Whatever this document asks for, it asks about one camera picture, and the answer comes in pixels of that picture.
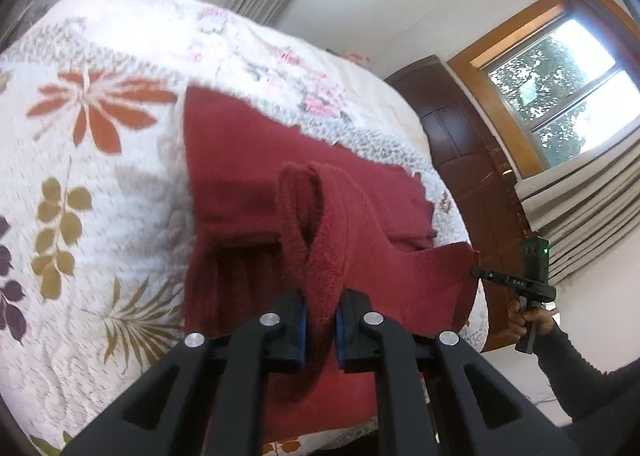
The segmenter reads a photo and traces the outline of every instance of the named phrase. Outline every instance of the hand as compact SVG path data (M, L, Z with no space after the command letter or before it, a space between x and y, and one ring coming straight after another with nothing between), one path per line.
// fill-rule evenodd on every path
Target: hand
M527 333L524 324L527 321L538 323L538 335L548 335L556 327L556 321L546 308L534 308L524 312L520 311L520 302L515 299L509 304L509 330L520 339Z

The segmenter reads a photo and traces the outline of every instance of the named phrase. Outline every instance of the person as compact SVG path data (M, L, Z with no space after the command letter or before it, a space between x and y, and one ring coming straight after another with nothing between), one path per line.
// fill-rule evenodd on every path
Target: person
M563 427L585 456L640 455L640 359L611 373L591 366L544 308L509 309L510 330L526 334L527 321L538 324L533 351L558 403L573 420Z

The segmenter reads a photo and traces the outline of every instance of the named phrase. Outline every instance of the bed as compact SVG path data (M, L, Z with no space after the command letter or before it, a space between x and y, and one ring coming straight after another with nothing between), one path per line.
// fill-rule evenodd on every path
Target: bed
M0 394L43 454L184 335L189 83L419 173L436 245L469 241L416 113L373 74L196 0L62 0L0 56ZM95 100L108 110L91 110ZM480 351L487 334L479 285L461 335ZM271 441L264 453L309 454L375 428Z

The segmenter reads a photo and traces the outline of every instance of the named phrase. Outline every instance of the red garment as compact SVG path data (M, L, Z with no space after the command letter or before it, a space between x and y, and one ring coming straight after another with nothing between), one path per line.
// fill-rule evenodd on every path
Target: red garment
M305 137L242 101L189 88L184 130L196 217L187 330L231 333L300 287L310 360L303 375L270 378L266 439L367 420L372 375L338 373L332 349L342 288L366 292L414 333L459 329L476 294L470 246L430 248L433 206L402 169Z

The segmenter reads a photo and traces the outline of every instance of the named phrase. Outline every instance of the mattress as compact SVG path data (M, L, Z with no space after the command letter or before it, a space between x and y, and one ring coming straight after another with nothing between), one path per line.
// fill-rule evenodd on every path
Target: mattress
M196 0L60 1L0 56L0 394L44 454L184 335L190 83L404 167L435 203L436 245L468 241L415 112L373 74ZM461 335L480 350L487 333L478 285ZM264 453L339 446L376 422Z

